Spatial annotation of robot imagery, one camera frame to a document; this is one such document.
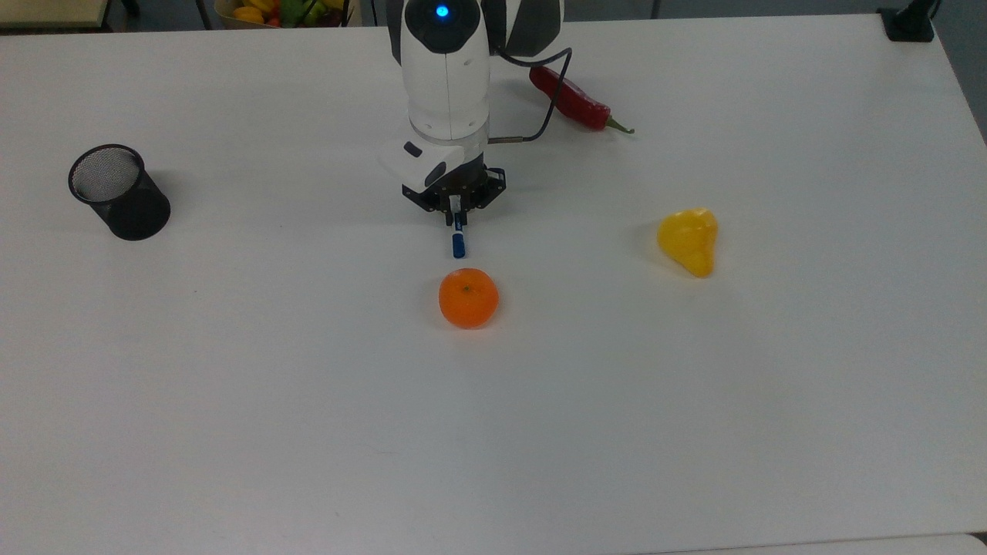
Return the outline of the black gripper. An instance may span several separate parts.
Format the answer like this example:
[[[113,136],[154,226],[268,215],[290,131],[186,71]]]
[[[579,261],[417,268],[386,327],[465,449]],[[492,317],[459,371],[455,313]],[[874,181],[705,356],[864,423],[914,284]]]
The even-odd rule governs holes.
[[[404,197],[426,212],[445,214],[447,226],[455,225],[457,197],[459,222],[468,224],[468,212],[482,210],[507,189],[507,175],[501,168],[484,164],[483,155],[449,170],[442,162],[426,174],[418,190],[402,185]]]

